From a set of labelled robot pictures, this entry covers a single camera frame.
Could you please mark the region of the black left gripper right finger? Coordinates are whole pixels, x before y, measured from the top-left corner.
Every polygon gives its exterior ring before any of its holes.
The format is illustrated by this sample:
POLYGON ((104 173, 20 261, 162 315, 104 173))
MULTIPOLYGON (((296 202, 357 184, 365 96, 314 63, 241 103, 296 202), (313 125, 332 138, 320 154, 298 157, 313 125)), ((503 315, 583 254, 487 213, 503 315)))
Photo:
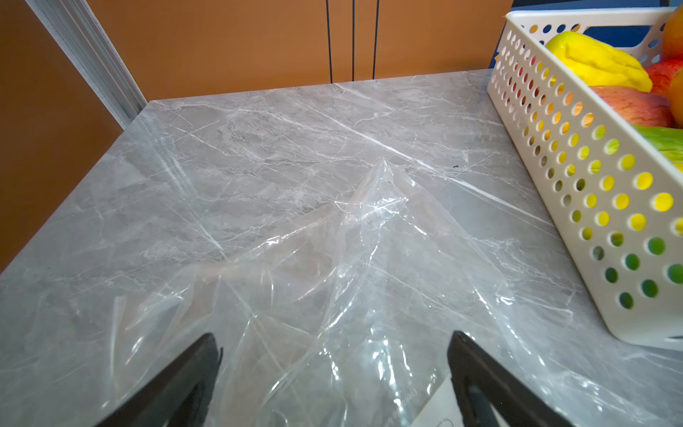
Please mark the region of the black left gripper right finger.
POLYGON ((465 426, 572 425, 462 331, 452 335, 448 365, 465 426))

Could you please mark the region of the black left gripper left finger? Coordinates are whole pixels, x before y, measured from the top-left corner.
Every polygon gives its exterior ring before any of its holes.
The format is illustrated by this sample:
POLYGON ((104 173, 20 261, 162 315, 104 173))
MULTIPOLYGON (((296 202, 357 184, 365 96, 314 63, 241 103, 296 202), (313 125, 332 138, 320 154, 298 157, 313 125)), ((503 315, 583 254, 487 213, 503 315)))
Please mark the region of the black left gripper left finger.
POLYGON ((99 425, 204 425, 222 357, 215 336, 203 334, 99 425))

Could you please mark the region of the clear zip-top bag blue zipper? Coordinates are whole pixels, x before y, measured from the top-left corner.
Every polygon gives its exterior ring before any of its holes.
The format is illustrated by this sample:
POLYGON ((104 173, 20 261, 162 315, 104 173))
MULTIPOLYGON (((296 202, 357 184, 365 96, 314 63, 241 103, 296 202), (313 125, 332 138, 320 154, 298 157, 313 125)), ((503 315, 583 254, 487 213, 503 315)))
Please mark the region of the clear zip-top bag blue zipper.
POLYGON ((681 355, 613 338, 560 243, 491 238, 386 161, 229 261, 117 298, 104 407, 209 334, 207 426, 460 426, 457 331, 573 426, 682 423, 681 355))

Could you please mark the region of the yellow mango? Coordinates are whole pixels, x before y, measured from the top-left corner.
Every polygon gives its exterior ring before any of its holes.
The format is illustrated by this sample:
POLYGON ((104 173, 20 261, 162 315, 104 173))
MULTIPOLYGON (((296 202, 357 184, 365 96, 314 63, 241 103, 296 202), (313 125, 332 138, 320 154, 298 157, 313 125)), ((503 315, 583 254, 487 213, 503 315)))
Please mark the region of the yellow mango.
POLYGON ((644 93, 653 88, 636 58, 592 37, 564 32, 545 47, 588 86, 630 87, 644 93))

